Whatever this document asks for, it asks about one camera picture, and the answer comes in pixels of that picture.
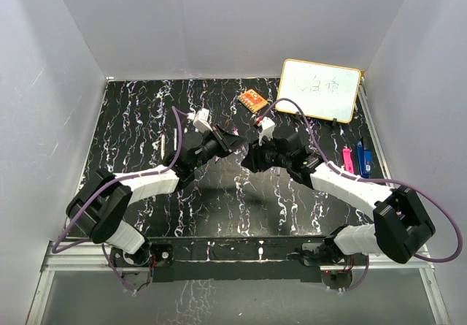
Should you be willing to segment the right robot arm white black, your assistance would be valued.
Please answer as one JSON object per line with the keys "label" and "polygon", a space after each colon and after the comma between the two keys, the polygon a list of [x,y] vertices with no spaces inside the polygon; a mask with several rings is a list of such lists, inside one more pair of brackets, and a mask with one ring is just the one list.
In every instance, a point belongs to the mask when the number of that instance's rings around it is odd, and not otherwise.
{"label": "right robot arm white black", "polygon": [[436,231],[413,189],[365,183],[342,169],[331,169],[297,134],[251,142],[242,166],[254,173],[272,167],[285,169],[297,183],[330,194],[372,220],[368,225],[340,226],[321,245],[306,252],[307,258],[342,264],[351,255],[374,253],[405,264]]}

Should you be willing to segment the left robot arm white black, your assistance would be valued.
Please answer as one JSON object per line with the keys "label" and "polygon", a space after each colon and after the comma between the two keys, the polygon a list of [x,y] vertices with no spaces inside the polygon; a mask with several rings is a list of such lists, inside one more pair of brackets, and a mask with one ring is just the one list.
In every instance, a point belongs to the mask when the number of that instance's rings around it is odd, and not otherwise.
{"label": "left robot arm white black", "polygon": [[119,248],[132,264],[142,266],[151,249],[147,238],[123,220],[128,206],[184,189],[194,181],[198,168],[214,157],[229,156],[245,142],[218,126],[203,133],[187,132],[179,143],[180,152],[166,154],[156,168],[119,175],[97,170],[69,203],[66,215],[92,243]]}

